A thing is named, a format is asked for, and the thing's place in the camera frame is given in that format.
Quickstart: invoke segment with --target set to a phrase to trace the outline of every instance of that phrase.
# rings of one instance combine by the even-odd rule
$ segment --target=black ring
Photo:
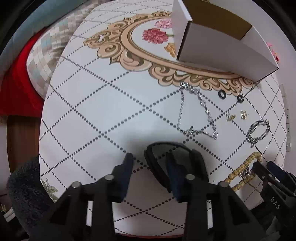
[[[225,91],[224,91],[224,90],[219,90],[219,91],[218,91],[218,96],[219,96],[222,100],[224,100],[224,99],[226,98],[226,93],[225,93]]]
[[[242,97],[242,95],[238,95],[238,96],[237,96],[237,101],[238,101],[239,103],[244,102],[244,98]]]

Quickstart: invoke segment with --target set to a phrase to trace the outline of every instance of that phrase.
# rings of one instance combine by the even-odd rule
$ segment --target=red cloth
[[[41,117],[44,100],[31,84],[27,72],[27,58],[43,28],[26,43],[10,69],[3,77],[0,91],[0,115]]]

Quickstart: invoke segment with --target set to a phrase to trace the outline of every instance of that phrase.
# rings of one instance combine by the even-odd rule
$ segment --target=cardboard box
[[[258,81],[279,66],[247,21],[203,0],[174,0],[172,27],[177,59]]]

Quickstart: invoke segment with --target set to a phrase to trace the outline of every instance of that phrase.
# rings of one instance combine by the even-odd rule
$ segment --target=white tablecloth
[[[180,142],[198,150],[214,184],[254,151],[262,154],[263,164],[284,165],[287,131],[276,76],[255,85],[235,74],[177,62],[169,22],[172,3],[122,0],[95,8],[66,46],[44,104],[40,173],[53,199],[74,181],[92,183],[111,173],[126,152],[135,157],[127,197],[113,205],[118,233],[165,236],[184,231],[186,203],[175,201],[144,159],[143,151],[153,142]],[[201,88],[217,126],[217,140],[185,136],[176,130],[181,80]],[[218,97],[220,89],[228,94],[224,100]],[[241,104],[236,98],[239,92],[244,96]],[[240,118],[241,110],[247,112],[246,120]],[[227,121],[227,111],[236,115],[233,121]],[[270,132],[250,148],[246,133],[259,119],[269,120]],[[180,128],[190,126],[212,133],[198,99],[186,91]],[[253,136],[264,130],[258,127]],[[239,181],[235,178],[231,186]],[[256,177],[237,195],[251,209],[262,202],[261,189],[262,182]],[[210,203],[208,217],[212,226]]]

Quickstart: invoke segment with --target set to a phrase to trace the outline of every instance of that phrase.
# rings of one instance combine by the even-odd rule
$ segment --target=silver necklace
[[[257,126],[260,126],[260,125],[263,125],[263,126],[266,125],[266,130],[263,132],[263,134],[262,134],[261,136],[259,136],[259,137],[255,137],[255,138],[252,137],[252,136],[251,136],[252,133],[253,133],[254,130],[257,128]],[[256,143],[257,143],[258,141],[263,140],[263,139],[267,136],[269,130],[270,130],[270,126],[269,126],[269,121],[268,121],[268,120],[258,120],[258,121],[255,121],[255,122],[250,126],[250,128],[249,128],[249,130],[248,130],[248,132],[247,132],[247,141],[248,141],[249,143],[251,143],[250,147],[255,146]]]
[[[194,130],[193,126],[191,126],[188,130],[182,130],[180,129],[180,123],[181,123],[181,116],[182,116],[182,111],[183,111],[183,105],[184,105],[184,92],[183,90],[188,90],[191,94],[197,95],[197,98],[200,100],[200,105],[202,107],[204,107],[205,109],[205,113],[208,115],[208,122],[209,124],[212,126],[214,133],[213,134],[209,134],[205,131],[201,131],[201,130]],[[179,113],[179,119],[178,119],[178,124],[177,124],[177,130],[179,130],[180,132],[184,133],[184,134],[188,134],[188,135],[197,135],[197,134],[204,134],[207,135],[213,139],[217,139],[218,137],[218,132],[217,132],[217,128],[214,125],[214,120],[213,117],[211,117],[210,111],[207,108],[206,102],[205,100],[202,99],[202,94],[200,92],[200,90],[198,88],[194,88],[191,85],[189,85],[188,83],[185,82],[181,82],[180,83],[180,92],[181,92],[181,108],[180,108],[180,113]]]

